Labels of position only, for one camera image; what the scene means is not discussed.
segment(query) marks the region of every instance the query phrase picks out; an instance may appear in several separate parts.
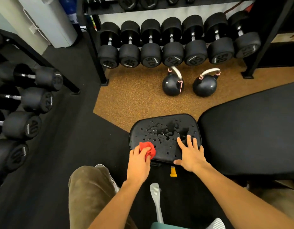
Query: red rag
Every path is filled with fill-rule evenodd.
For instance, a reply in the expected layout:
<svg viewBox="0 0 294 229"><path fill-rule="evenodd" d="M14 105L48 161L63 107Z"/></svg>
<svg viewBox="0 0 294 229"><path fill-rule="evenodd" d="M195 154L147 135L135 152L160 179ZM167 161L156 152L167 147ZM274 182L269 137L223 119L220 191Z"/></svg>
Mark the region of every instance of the red rag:
<svg viewBox="0 0 294 229"><path fill-rule="evenodd" d="M150 155L150 159L152 159L156 155L156 149L154 148L153 144L151 142L149 142L149 141L140 142L140 152L146 147L150 147L151 150L147 151L147 153L145 155L145 160L147 159L147 157L149 155Z"/></svg>

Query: yellow knob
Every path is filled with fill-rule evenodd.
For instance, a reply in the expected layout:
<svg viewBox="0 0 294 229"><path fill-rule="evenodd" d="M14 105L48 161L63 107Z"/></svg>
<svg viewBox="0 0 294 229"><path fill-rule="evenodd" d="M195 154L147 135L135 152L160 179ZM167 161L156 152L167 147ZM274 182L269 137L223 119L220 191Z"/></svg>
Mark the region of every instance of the yellow knob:
<svg viewBox="0 0 294 229"><path fill-rule="evenodd" d="M178 175L176 174L176 168L174 166L171 167L170 177L178 177Z"/></svg>

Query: silver kettlebell handle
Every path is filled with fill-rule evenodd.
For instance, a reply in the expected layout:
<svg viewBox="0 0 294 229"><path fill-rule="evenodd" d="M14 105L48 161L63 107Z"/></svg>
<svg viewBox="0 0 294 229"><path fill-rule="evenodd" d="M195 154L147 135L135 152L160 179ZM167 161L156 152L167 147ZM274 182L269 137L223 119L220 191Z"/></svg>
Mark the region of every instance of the silver kettlebell handle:
<svg viewBox="0 0 294 229"><path fill-rule="evenodd" d="M208 70L204 71L204 72L199 76L199 79L203 79L204 76L206 76L207 74L212 73L212 72L214 72L214 71L216 72L216 73L215 73L215 75L216 75L215 79L217 79L218 76L221 74L221 71L220 71L219 68L211 68L211 69L208 69Z"/></svg>
<svg viewBox="0 0 294 229"><path fill-rule="evenodd" d="M171 66L168 68L168 72L172 72L173 70L175 71L176 75L179 77L179 81L181 81L182 80L181 72L175 66Z"/></svg>

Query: brown carpet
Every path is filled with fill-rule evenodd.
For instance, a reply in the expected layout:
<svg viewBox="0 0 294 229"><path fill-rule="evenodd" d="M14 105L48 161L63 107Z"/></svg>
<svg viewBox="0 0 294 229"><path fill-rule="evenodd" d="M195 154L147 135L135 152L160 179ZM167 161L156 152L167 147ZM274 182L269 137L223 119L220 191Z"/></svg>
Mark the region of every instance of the brown carpet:
<svg viewBox="0 0 294 229"><path fill-rule="evenodd" d="M162 80L167 75L163 64L153 69L142 65L133 69L121 65L107 69L110 83L101 87L93 112L129 132L140 119L188 113L198 120L215 105L294 82L294 67L257 69L255 79L245 80L240 74L246 69L243 61L232 59L217 66L221 75L216 92L206 98L196 96L192 90L194 80L213 67L208 61L197 67L179 65L185 86L175 97L167 96L162 90Z"/></svg>

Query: weight bench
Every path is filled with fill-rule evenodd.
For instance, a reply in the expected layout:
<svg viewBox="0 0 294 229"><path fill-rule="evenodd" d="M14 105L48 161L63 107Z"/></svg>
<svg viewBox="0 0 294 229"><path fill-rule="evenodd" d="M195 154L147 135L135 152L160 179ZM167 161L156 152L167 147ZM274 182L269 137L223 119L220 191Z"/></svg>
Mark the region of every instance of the weight bench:
<svg viewBox="0 0 294 229"><path fill-rule="evenodd" d="M294 83L220 104L198 120L187 114L144 119L130 131L129 145L150 141L152 161L172 164L182 153L176 138L197 138L206 160L226 176L294 179Z"/></svg>

